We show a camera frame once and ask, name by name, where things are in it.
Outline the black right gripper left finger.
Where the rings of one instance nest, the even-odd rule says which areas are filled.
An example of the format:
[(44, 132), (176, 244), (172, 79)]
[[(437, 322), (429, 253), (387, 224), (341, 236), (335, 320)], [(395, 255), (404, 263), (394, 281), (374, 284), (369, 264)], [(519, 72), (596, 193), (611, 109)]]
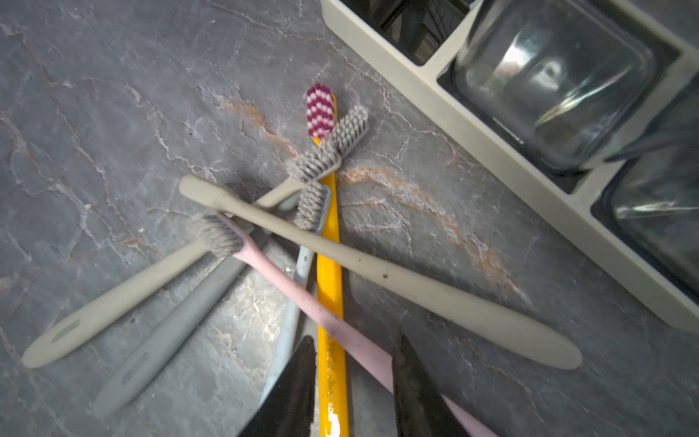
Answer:
[(238, 436), (311, 435), (316, 356), (313, 338), (303, 337), (269, 395)]

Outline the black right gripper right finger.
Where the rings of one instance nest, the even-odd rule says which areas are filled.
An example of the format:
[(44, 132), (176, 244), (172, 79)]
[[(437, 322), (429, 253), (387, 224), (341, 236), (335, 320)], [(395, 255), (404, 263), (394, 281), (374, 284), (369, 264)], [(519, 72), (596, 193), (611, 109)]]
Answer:
[(392, 339), (391, 369), (398, 435), (469, 436), (400, 327), (396, 328)]

